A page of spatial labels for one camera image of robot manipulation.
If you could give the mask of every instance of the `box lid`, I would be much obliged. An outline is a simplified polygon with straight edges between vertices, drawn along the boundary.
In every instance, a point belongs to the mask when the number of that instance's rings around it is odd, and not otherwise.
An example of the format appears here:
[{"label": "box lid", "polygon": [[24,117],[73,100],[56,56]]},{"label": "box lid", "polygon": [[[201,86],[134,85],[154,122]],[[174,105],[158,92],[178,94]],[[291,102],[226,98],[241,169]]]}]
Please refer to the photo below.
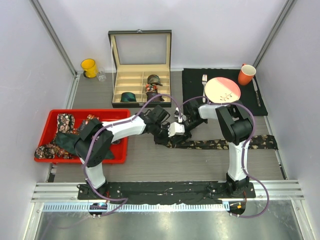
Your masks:
[{"label": "box lid", "polygon": [[170,70],[171,30],[109,31],[118,72]]}]

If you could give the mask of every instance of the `camouflage strip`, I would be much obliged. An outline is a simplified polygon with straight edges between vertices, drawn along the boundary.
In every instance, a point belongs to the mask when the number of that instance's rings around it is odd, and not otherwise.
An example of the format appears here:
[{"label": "camouflage strip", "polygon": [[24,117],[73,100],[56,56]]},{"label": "camouflage strip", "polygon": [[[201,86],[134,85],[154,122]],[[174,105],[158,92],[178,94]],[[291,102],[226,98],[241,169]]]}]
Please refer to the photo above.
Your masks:
[{"label": "camouflage strip", "polygon": [[[169,142],[166,145],[170,149],[201,149],[201,150],[228,150],[229,145],[225,139],[207,140],[207,141],[183,141],[172,145]],[[276,139],[272,135],[254,136],[249,144],[249,149],[273,149],[278,150]]]}]

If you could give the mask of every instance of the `silverware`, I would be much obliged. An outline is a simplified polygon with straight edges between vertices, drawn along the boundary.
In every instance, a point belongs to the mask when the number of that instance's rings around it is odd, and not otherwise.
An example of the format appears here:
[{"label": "silverware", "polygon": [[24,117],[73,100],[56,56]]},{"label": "silverware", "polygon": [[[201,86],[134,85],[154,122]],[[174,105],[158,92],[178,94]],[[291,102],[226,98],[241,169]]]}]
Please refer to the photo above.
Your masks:
[{"label": "silverware", "polygon": [[261,103],[260,103],[260,98],[259,98],[259,94],[258,94],[258,87],[257,87],[257,83],[256,83],[255,78],[252,79],[252,83],[253,83],[253,88],[254,88],[254,91],[255,91],[255,98],[256,98],[256,101],[258,103],[258,107],[260,108],[261,107]]},{"label": "silverware", "polygon": [[[205,97],[206,94],[205,94],[205,87],[206,87],[206,84],[207,84],[207,79],[208,79],[208,76],[206,74],[203,74],[202,75],[202,85],[203,85],[203,96]],[[205,103],[207,100],[205,98],[202,98],[202,102]]]}]

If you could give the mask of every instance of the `fork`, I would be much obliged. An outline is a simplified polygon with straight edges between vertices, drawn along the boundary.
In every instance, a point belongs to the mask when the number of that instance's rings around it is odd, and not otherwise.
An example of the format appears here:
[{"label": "fork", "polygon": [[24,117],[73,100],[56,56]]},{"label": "fork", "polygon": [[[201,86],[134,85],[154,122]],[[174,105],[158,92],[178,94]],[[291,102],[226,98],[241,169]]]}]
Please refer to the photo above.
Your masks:
[{"label": "fork", "polygon": [[[208,76],[206,74],[203,74],[203,76],[202,76],[202,85],[203,85],[203,96],[204,97],[206,96],[205,87],[206,87],[206,84],[207,84],[207,79],[208,79]],[[202,98],[202,102],[203,103],[206,102],[206,99],[204,97]]]}]

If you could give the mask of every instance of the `plate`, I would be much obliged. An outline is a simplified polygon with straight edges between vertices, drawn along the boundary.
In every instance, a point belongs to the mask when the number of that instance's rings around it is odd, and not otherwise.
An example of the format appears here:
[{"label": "plate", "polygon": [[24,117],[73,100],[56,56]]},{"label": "plate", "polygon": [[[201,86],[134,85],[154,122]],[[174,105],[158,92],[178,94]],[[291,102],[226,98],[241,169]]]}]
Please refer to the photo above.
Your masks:
[{"label": "plate", "polygon": [[205,95],[213,103],[232,103],[240,99],[241,91],[239,86],[232,80],[225,77],[210,79],[204,88]]}]

